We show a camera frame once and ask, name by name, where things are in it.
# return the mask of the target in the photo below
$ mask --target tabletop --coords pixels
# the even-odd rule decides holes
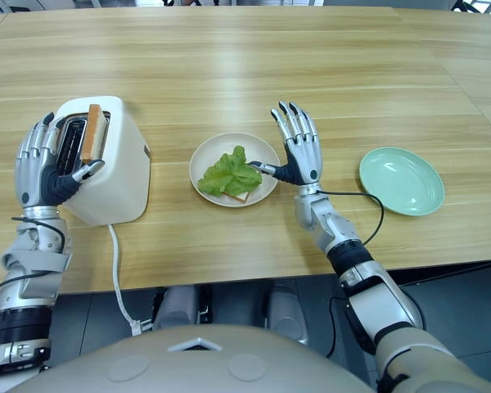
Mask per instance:
[[[386,211],[369,245],[387,269],[491,259],[491,16],[361,7],[158,7],[31,12],[0,19],[0,255],[21,213],[16,148],[44,113],[116,95],[152,150],[144,215],[115,225],[122,288],[331,273],[279,183],[244,209],[202,199],[192,153],[219,133],[252,133],[284,160],[269,110],[300,104],[322,140],[322,188],[362,191],[376,147],[414,151],[440,173],[443,206]],[[359,196],[336,209],[362,238],[379,210]],[[63,292],[112,289],[111,242],[62,211],[74,239]],[[0,281],[4,271],[0,265]]]

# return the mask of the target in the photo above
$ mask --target white cable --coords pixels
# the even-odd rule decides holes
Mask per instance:
[[[109,233],[111,235],[111,240],[113,241],[113,286],[115,287],[116,301],[118,301],[118,306],[125,320],[128,321],[129,326],[131,327],[131,335],[138,336],[145,332],[146,330],[151,329],[151,321],[135,321],[131,318],[128,311],[125,309],[124,300],[122,299],[122,292],[120,290],[120,283],[118,279],[118,263],[119,263],[119,247],[118,247],[118,238],[116,237],[115,229],[113,225],[107,225],[109,229]]]

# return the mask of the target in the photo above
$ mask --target robotic arm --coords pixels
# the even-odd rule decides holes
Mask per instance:
[[[287,164],[253,161],[265,174],[298,186],[295,212],[313,234],[348,297],[345,312],[359,345],[376,355],[379,391],[491,391],[428,332],[421,315],[360,241],[355,228],[321,193],[322,153],[311,117],[294,103],[279,103],[271,114],[284,140]]]
[[[0,283],[0,373],[29,369],[20,373],[26,378],[51,354],[52,307],[72,256],[56,207],[104,165],[94,160],[60,176],[56,159],[63,120],[53,120],[52,113],[40,120],[16,155],[16,196],[24,214],[13,218],[20,221],[17,238],[1,259],[7,275]],[[22,378],[17,373],[12,379],[17,384]]]

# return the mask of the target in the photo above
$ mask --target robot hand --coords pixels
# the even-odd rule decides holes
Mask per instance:
[[[60,205],[105,164],[103,160],[93,160],[73,174],[59,176],[57,143],[65,120],[53,122],[53,118],[51,112],[33,126],[16,155],[16,197],[24,209]]]
[[[284,140],[287,164],[275,166],[252,161],[250,165],[274,178],[298,186],[318,183],[322,175],[322,153],[313,119],[293,102],[288,106],[280,101],[278,105],[287,121],[276,109],[271,109],[271,116],[276,120]]]

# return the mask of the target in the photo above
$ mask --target plate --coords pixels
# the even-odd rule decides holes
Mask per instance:
[[[203,142],[193,153],[189,163],[189,176],[196,191],[208,201],[226,207],[245,207],[262,201],[277,186],[278,180],[262,174],[262,183],[249,194],[247,201],[242,203],[227,195],[214,196],[198,189],[198,180],[205,171],[213,166],[223,153],[232,154],[235,146],[245,149],[245,158],[249,161],[260,161],[271,165],[280,165],[277,153],[264,140],[249,133],[221,133]]]
[[[410,151],[381,147],[360,162],[360,179],[389,210],[402,215],[428,215],[444,202],[444,183],[426,160]]]

